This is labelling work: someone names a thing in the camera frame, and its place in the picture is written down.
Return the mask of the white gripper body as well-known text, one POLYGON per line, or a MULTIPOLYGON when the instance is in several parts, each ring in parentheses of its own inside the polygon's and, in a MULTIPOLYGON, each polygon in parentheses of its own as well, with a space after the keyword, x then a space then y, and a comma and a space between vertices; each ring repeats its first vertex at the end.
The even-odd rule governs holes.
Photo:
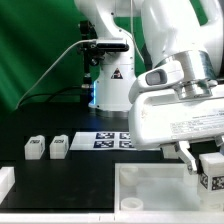
POLYGON ((132 145, 139 150, 224 135, 224 98, 159 104, 141 94, 129 112, 132 145))

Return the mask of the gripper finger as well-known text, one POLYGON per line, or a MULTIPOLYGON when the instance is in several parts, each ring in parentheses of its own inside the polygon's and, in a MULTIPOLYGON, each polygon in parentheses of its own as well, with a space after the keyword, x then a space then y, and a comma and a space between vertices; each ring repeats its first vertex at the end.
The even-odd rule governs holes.
POLYGON ((188 141, 178 141, 175 143, 175 151, 178 157, 186 164, 190 175, 197 174, 197 164, 193 155, 189 152, 190 144, 188 141))
POLYGON ((217 146, 217 147, 220 147, 220 146, 224 145, 224 135, 222 135, 222 136, 217 136, 217 137, 215 138, 215 143, 216 143, 216 146, 217 146))

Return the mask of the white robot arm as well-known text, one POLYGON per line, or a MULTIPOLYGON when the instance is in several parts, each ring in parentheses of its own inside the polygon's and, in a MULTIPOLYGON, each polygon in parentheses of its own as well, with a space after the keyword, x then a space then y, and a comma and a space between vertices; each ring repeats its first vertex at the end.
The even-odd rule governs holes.
POLYGON ((74 0, 96 31, 88 43, 100 73, 89 107, 125 116, 133 146, 173 149, 190 173, 194 142, 224 138, 223 13, 201 0, 200 25, 190 0, 74 0))

